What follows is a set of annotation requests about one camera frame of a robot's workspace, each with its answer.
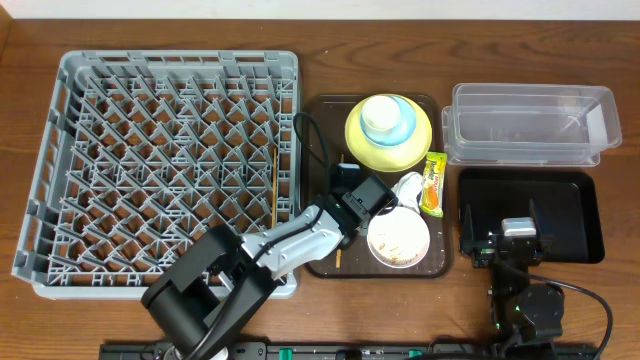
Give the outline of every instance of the snack wrapper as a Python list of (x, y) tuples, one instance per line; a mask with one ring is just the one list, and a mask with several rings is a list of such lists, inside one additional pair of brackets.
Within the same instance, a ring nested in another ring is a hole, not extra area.
[(420, 208), (431, 216), (442, 217), (444, 214), (442, 212), (442, 189), (444, 188), (444, 171), (446, 167), (447, 154), (427, 153)]

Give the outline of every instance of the dish rack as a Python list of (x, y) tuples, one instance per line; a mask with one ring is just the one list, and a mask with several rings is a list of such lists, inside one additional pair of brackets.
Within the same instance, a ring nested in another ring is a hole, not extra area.
[[(67, 53), (12, 274), (47, 298), (139, 299), (208, 228), (293, 218), (300, 93), (286, 51)], [(296, 287), (290, 273), (272, 297)]]

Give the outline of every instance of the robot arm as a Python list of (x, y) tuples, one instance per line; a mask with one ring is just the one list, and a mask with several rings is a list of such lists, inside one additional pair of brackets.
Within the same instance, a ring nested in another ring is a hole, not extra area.
[[(210, 229), (149, 287), (142, 303), (183, 356), (213, 358), (233, 343), (286, 274), (347, 246), (360, 226), (397, 201), (375, 176), (351, 185), (359, 168), (339, 166), (337, 174), (330, 195), (290, 222), (241, 236), (226, 226)], [(264, 252), (274, 239), (280, 240)], [(207, 273), (233, 287), (223, 303), (203, 279)]]

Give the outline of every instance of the wooden surface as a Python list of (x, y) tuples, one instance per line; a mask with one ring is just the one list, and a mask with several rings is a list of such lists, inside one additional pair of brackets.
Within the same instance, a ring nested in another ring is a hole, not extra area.
[[(93, 359), (105, 341), (162, 336), (138, 302), (46, 300), (10, 276), (60, 58), (75, 49), (120, 48), (292, 50), (306, 100), (411, 92), (445, 106), (460, 82), (611, 88), (623, 145), (588, 170), (606, 258), (598, 265), (543, 264), (534, 272), (601, 294), (615, 314), (606, 359), (638, 357), (640, 23), (15, 21), (0, 62), (0, 358)], [(452, 196), (454, 173), (447, 178)], [(435, 281), (328, 281), (304, 272), (301, 283), (291, 300), (260, 309), (244, 333), (272, 341), (405, 343), (492, 334), (489, 274), (460, 256)], [(564, 340), (599, 343), (604, 311), (568, 292), (563, 324)]]

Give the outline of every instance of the black tray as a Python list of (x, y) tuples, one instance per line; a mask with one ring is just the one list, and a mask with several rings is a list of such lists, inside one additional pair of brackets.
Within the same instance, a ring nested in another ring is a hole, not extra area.
[[(405, 95), (409, 99), (420, 105), (431, 121), (434, 131), (431, 142), (431, 151), (442, 151), (442, 136), (439, 135), (441, 128), (440, 109), (436, 102), (425, 95)], [(357, 163), (357, 160), (351, 155), (344, 139), (344, 124), (347, 115), (353, 107), (365, 99), (363, 95), (322, 95), (315, 98), (311, 105), (310, 114), (318, 121), (320, 129), (327, 138), (329, 145), (329, 156), (331, 163), (340, 161), (340, 156), (344, 155), (345, 162)], [(319, 143), (315, 136), (310, 137), (309, 143), (311, 149), (320, 151)], [(315, 161), (309, 161), (308, 156), (303, 157), (302, 164), (302, 184), (303, 188), (303, 204), (315, 194), (319, 194), (323, 190), (323, 169)], [(421, 161), (413, 168), (398, 173), (381, 173), (374, 172), (389, 187), (393, 186), (398, 180), (409, 171), (417, 171), (422, 174), (425, 162)], [(443, 206), (446, 208), (447, 188), (445, 186), (443, 197), (445, 199)], [(450, 227), (448, 222), (443, 218), (435, 218), (422, 214), (422, 218), (429, 227), (431, 243), (429, 252), (424, 259), (406, 269), (394, 269), (380, 263), (369, 251), (367, 239), (358, 236), (354, 243), (346, 250), (342, 251), (340, 268), (336, 267), (336, 252), (325, 257), (322, 260), (312, 261), (307, 264), (309, 271), (321, 278), (424, 278), (433, 279), (440, 277), (449, 271), (453, 263), (453, 250), (450, 241)]]
[[(545, 261), (596, 264), (604, 258), (596, 189), (585, 173), (466, 169), (458, 188), (459, 209), (470, 206), (479, 237), (501, 233), (502, 219), (528, 217), (533, 200), (553, 234)], [(459, 216), (464, 223), (464, 211)]]

